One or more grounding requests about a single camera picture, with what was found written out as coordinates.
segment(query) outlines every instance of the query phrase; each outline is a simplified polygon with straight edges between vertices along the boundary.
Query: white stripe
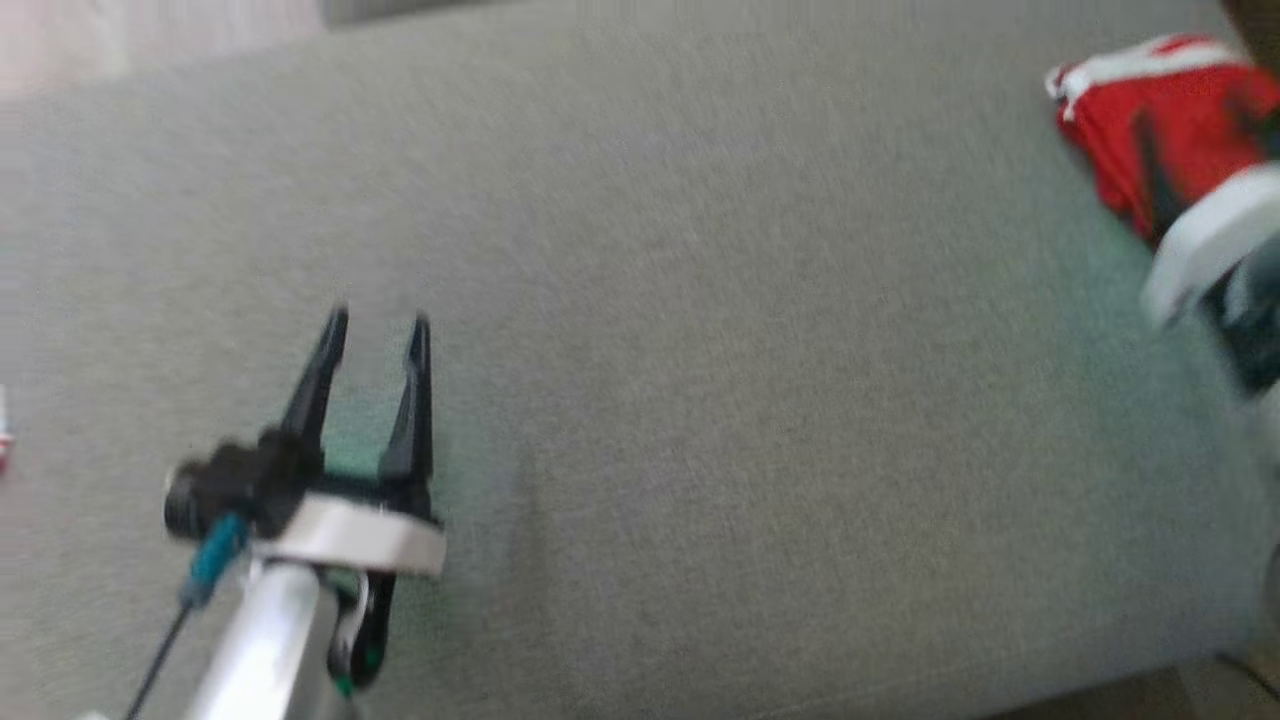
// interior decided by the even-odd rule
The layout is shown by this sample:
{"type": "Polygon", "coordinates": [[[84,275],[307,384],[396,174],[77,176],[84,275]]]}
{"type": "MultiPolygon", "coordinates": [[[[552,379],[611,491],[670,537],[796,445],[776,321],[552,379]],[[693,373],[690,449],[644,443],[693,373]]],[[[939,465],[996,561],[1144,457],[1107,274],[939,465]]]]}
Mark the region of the white stripe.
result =
{"type": "Polygon", "coordinates": [[[1055,83],[1055,96],[1066,100],[1064,117],[1068,120],[1073,119],[1075,102],[1085,92],[1098,86],[1128,79],[1171,76],[1215,65],[1248,64],[1248,60],[1219,42],[1196,42],[1162,55],[1149,53],[1169,40],[1166,37],[1161,38],[1158,44],[1152,41],[1120,53],[1097,55],[1071,68],[1055,83]]]}

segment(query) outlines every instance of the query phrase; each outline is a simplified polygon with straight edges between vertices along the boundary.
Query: red and white object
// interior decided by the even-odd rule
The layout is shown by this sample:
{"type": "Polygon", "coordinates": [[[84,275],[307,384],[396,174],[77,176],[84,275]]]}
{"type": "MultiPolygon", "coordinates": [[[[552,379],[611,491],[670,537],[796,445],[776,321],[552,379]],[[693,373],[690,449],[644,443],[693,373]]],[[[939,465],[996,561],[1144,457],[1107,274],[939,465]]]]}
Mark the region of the red and white object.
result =
{"type": "Polygon", "coordinates": [[[9,421],[5,415],[4,386],[0,386],[0,473],[4,473],[9,462],[9,448],[13,447],[13,436],[9,434],[9,421]]]}
{"type": "Polygon", "coordinates": [[[1280,82],[1228,46],[1157,37],[1055,68],[1046,90],[1102,202],[1156,251],[1143,302],[1157,324],[1280,232],[1280,164],[1258,132],[1280,82]]]}

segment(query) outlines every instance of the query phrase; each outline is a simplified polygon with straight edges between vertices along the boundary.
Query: gray fabric surface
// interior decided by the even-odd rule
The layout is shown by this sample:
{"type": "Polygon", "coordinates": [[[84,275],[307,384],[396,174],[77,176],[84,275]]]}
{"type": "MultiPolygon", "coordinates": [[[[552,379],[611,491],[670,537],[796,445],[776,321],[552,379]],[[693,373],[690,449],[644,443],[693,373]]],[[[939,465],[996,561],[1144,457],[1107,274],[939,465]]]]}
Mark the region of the gray fabric surface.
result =
{"type": "MultiPolygon", "coordinates": [[[[5,716],[119,712],[160,482],[435,323],[375,717],[960,717],[1240,642],[1277,514],[1041,88],[1208,3],[467,9],[4,106],[5,716]]],[[[151,706],[192,691],[234,592],[151,706]]]]}

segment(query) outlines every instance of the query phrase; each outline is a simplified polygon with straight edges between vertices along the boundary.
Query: folded red and white cloth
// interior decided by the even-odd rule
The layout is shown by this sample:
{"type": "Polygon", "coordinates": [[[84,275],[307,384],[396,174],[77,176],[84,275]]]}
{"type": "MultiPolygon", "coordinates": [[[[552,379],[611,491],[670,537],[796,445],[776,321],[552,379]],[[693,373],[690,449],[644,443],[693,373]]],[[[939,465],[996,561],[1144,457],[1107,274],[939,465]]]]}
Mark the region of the folded red and white cloth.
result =
{"type": "Polygon", "coordinates": [[[1055,68],[1044,85],[1102,202],[1152,249],[1229,178],[1280,160],[1280,82],[1211,37],[1157,37],[1055,68]]]}

